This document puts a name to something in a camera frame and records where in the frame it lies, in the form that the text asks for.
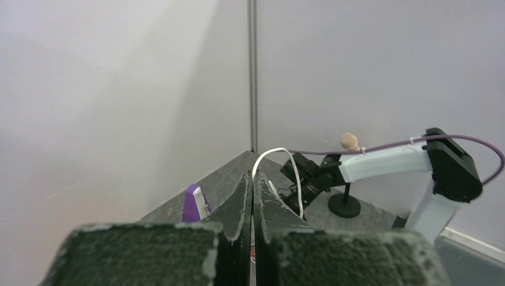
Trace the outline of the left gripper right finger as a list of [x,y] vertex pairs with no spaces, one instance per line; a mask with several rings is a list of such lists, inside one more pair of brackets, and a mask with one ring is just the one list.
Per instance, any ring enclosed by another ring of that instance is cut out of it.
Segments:
[[275,193],[265,173],[254,178],[255,275],[257,285],[280,285],[281,269],[289,265],[283,239],[291,232],[314,231]]

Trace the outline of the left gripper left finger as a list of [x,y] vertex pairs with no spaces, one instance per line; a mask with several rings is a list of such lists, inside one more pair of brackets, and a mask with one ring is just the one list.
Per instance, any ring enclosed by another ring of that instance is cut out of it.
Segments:
[[253,179],[245,172],[235,190],[205,220],[223,227],[217,246],[214,285],[249,285]]

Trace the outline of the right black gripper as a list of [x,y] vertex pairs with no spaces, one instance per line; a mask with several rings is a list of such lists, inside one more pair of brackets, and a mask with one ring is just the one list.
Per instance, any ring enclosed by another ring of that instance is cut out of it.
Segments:
[[301,196],[302,209],[308,207],[323,191],[327,192],[328,188],[319,182],[314,183],[309,179],[301,177],[301,188],[297,187],[297,182],[294,174],[288,175],[287,178],[292,184],[287,188],[280,188],[277,194],[280,199],[296,214],[300,214],[300,203],[298,196]]

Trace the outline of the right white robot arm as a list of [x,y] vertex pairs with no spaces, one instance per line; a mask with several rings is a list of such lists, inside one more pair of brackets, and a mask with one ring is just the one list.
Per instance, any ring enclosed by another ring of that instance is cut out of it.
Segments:
[[352,183],[396,173],[429,172],[432,182],[403,226],[434,241],[462,205],[481,195],[484,186],[473,158],[454,140],[455,136],[431,128],[410,141],[328,153],[320,164],[309,160],[304,152],[296,152],[281,172],[293,183],[300,180],[301,186],[280,198],[299,214],[323,191],[343,186],[345,191],[333,195],[328,207],[337,216],[352,218],[361,211],[360,203],[350,195]]

